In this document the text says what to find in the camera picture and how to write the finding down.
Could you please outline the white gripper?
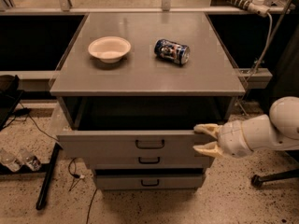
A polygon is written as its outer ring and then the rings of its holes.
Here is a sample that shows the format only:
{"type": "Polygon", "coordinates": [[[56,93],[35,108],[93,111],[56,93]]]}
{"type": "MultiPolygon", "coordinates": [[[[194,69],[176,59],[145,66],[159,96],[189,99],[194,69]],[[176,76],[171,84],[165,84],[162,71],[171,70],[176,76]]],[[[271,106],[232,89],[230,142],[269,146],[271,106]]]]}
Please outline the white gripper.
{"type": "Polygon", "coordinates": [[[197,124],[193,127],[196,133],[205,133],[217,141],[209,142],[204,145],[195,145],[193,149],[206,156],[213,158],[222,158],[223,153],[234,158],[244,158],[253,153],[249,148],[240,120],[227,122],[224,125],[214,123],[197,124]]]}

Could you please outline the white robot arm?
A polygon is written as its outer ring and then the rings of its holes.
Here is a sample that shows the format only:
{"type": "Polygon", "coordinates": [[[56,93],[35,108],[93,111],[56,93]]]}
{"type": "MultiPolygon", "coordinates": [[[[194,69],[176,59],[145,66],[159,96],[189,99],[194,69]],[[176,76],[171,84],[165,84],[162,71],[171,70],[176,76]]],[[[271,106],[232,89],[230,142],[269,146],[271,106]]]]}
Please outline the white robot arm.
{"type": "Polygon", "coordinates": [[[234,120],[223,125],[198,124],[196,133],[208,134],[215,141],[193,149],[213,158],[244,158],[256,150],[299,149],[299,98],[283,97],[270,107],[268,115],[234,120]]]}

